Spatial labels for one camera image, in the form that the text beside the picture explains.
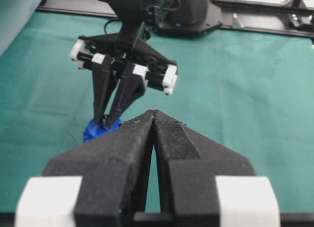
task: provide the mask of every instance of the white connector block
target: white connector block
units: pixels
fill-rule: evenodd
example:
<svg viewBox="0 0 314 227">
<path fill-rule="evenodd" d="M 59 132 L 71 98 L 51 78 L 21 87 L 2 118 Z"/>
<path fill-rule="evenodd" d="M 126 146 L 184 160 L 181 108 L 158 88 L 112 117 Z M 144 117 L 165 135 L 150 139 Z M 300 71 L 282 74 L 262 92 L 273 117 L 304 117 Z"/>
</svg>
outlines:
<svg viewBox="0 0 314 227">
<path fill-rule="evenodd" d="M 92 62 L 95 62 L 97 64 L 102 64 L 104 59 L 105 59 L 105 55 L 103 54 L 99 54 L 99 53 L 96 53 L 94 54 L 93 58 L 92 58 Z"/>
<path fill-rule="evenodd" d="M 70 53 L 70 58 L 76 62 L 79 69 L 82 69 L 83 64 L 84 64 L 83 61 L 78 60 L 79 52 L 84 53 L 84 54 L 90 53 L 87 49 L 85 49 L 85 47 L 86 47 L 85 41 L 82 39 L 78 39 Z"/>
<path fill-rule="evenodd" d="M 138 64 L 134 64 L 134 65 L 135 65 L 135 67 L 133 69 L 133 74 L 139 75 L 140 77 L 142 77 L 143 85 L 145 86 L 145 89 L 146 89 L 147 84 L 148 84 L 148 80 L 145 77 L 146 77 L 146 73 L 149 71 L 149 69 L 147 66 L 142 66 L 142 65 L 138 65 Z"/>
<path fill-rule="evenodd" d="M 15 227 L 75 227 L 74 208 L 82 176 L 33 177 L 15 214 Z"/>
<path fill-rule="evenodd" d="M 280 227 L 280 211 L 267 177 L 216 176 L 220 227 Z"/>
<path fill-rule="evenodd" d="M 177 66 L 168 65 L 168 68 L 162 80 L 162 86 L 164 87 L 163 91 L 165 94 L 172 95 L 173 89 L 176 86 L 177 78 Z"/>
</svg>

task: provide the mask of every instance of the blue object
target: blue object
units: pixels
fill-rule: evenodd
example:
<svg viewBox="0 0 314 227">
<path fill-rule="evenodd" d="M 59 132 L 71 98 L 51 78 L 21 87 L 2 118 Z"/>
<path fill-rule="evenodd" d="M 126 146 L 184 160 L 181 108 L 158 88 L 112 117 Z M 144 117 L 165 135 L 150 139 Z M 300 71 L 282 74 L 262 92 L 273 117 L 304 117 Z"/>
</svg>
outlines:
<svg viewBox="0 0 314 227">
<path fill-rule="evenodd" d="M 101 135 L 104 135 L 108 132 L 111 132 L 113 130 L 116 130 L 119 128 L 119 124 L 122 122 L 122 120 L 120 119 L 117 119 L 116 122 L 107 130 L 107 129 L 104 129 L 102 126 L 100 125 L 95 125 L 95 122 L 94 122 L 94 119 L 92 119 L 85 131 L 83 132 L 83 142 L 88 142 L 94 138 L 97 138 Z"/>
</svg>

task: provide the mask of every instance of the green cloth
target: green cloth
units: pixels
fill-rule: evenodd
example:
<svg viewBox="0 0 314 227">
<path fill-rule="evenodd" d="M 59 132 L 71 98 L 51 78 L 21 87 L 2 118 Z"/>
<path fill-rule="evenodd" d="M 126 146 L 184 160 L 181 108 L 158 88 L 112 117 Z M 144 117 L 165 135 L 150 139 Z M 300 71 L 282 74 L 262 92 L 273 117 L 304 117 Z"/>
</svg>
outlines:
<svg viewBox="0 0 314 227">
<path fill-rule="evenodd" d="M 36 12 L 0 58 L 0 211 L 13 211 L 30 176 L 82 143 L 93 117 L 91 72 L 69 53 L 105 19 Z M 108 32 L 118 31 L 112 23 Z M 282 212 L 314 211 L 314 51 L 305 38 L 216 30 L 195 39 L 153 35 L 179 63 L 173 96 L 148 89 L 122 119 L 160 109 L 251 159 Z M 153 157 L 148 211 L 159 210 Z"/>
</svg>

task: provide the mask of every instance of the black wire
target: black wire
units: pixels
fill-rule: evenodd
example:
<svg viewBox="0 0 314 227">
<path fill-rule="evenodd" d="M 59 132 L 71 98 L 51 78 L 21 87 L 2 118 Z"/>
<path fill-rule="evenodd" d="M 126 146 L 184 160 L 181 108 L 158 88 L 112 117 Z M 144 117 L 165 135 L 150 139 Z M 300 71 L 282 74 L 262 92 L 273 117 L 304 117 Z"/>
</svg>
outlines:
<svg viewBox="0 0 314 227">
<path fill-rule="evenodd" d="M 105 32 L 105 34 L 107 34 L 107 26 L 108 26 L 110 23 L 112 23 L 112 22 L 117 22 L 117 21 L 119 21 L 119 20 L 120 20 L 119 18 L 113 18 L 113 19 L 107 21 L 107 22 L 105 23 L 105 25 L 104 25 L 104 32 Z"/>
</svg>

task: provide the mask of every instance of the black metal frame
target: black metal frame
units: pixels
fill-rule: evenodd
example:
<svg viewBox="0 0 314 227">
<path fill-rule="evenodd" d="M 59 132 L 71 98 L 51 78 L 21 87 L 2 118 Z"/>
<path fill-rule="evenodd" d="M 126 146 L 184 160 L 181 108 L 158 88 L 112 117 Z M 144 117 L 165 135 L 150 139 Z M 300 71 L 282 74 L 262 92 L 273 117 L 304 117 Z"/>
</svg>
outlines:
<svg viewBox="0 0 314 227">
<path fill-rule="evenodd" d="M 38 11 L 52 11 L 52 12 L 61 12 L 61 13 L 71 13 L 71 14 L 81 14 L 81 15 L 91 15 L 91 16 L 105 16 L 105 17 L 114 17 L 110 7 L 106 7 L 103 12 L 95 11 L 97 5 L 91 7 L 90 11 L 86 10 L 77 10 L 72 7 L 72 3 L 67 0 L 59 0 L 58 5 L 63 5 L 64 8 L 54 8 L 53 3 L 51 5 L 46 5 L 47 0 L 43 0 L 39 7 Z M 289 20 L 288 14 L 295 14 L 300 17 L 308 17 L 314 13 L 313 10 L 309 10 L 304 6 L 302 0 L 291 0 L 286 5 L 275 6 L 275 5 L 266 5 L 266 4 L 252 4 L 252 3 L 240 3 L 232 1 L 219 1 L 212 0 L 212 3 L 219 6 L 222 11 L 222 29 L 235 29 L 241 31 L 253 31 L 253 32 L 262 32 L 262 33 L 273 33 L 281 34 L 288 36 L 299 36 L 299 37 L 309 37 L 312 40 L 314 39 L 314 32 L 312 31 L 302 31 L 296 29 Z M 238 15 L 239 22 L 243 23 L 243 27 L 235 27 L 233 25 L 234 14 Z M 261 20 L 272 20 L 267 22 L 267 25 L 264 24 Z"/>
<path fill-rule="evenodd" d="M 14 227 L 14 213 L 0 213 L 0 227 Z M 313 227 L 314 214 L 283 213 L 280 216 L 281 227 Z M 171 213 L 136 212 L 130 227 L 173 227 Z"/>
</svg>

